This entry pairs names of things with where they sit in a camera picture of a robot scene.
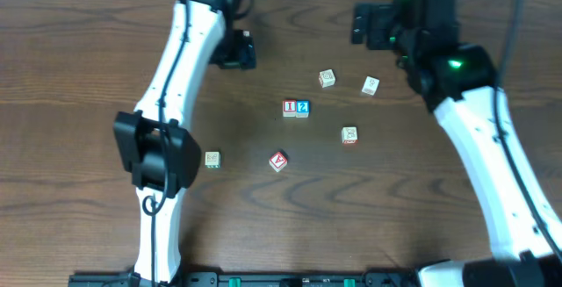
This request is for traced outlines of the cream picture block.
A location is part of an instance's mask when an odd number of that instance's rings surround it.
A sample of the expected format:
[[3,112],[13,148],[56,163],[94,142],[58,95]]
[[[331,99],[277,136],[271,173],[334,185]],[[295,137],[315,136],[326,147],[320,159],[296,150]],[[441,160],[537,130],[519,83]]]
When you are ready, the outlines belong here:
[[379,86],[379,79],[367,76],[364,81],[364,86],[361,89],[361,92],[369,95],[374,96]]

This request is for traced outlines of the snail picture block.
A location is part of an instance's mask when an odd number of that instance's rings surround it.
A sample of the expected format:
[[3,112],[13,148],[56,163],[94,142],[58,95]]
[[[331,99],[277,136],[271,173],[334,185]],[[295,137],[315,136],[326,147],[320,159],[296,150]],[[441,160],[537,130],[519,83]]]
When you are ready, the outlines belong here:
[[322,88],[327,88],[335,84],[335,73],[332,69],[327,69],[319,73],[319,82]]

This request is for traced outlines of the red letter I block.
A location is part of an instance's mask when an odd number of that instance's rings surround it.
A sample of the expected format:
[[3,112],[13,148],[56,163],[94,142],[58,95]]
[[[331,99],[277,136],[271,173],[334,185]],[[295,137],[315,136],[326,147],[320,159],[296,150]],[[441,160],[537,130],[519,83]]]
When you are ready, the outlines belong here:
[[297,113],[297,101],[284,100],[282,113],[284,118],[294,118]]

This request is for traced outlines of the blue number 2 block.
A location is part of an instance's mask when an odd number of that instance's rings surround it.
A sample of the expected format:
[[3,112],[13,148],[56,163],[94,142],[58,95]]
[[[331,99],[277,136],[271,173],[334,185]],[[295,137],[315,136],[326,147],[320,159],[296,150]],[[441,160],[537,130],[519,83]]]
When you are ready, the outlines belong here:
[[308,100],[300,100],[296,102],[296,117],[308,118],[310,113],[310,102]]

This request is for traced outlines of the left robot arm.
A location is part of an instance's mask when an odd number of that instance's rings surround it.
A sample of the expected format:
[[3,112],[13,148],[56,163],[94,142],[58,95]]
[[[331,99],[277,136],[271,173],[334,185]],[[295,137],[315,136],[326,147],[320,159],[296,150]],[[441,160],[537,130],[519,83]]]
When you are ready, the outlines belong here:
[[175,0],[169,38],[155,74],[133,112],[113,123],[124,170],[140,203],[140,249],[133,268],[110,286],[177,286],[179,222],[184,195],[202,151],[190,134],[207,68],[256,67],[250,32],[234,28],[248,16],[243,0]]

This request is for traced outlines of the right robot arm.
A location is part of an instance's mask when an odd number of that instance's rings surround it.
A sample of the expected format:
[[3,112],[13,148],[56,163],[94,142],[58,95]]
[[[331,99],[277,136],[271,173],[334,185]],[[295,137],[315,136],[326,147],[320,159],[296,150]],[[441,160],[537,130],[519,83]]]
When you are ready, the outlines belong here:
[[390,50],[465,166],[491,257],[419,268],[420,286],[558,286],[561,222],[524,153],[501,83],[504,64],[459,39],[456,0],[358,4],[351,41]]

